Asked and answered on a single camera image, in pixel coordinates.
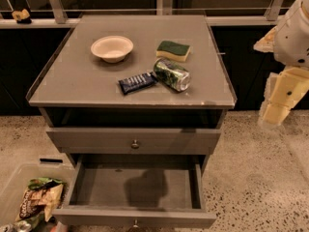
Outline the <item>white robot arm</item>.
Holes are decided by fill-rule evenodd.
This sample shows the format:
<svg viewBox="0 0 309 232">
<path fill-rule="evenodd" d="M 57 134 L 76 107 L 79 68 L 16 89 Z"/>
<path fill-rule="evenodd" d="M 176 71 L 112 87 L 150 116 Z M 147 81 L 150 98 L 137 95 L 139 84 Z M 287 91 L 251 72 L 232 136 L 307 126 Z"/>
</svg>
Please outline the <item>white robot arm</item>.
<svg viewBox="0 0 309 232">
<path fill-rule="evenodd" d="M 273 129 L 309 91 L 309 0 L 295 0 L 253 48 L 272 52 L 274 59 L 285 66 L 282 72 L 269 75 L 259 111 L 259 124 Z"/>
</svg>

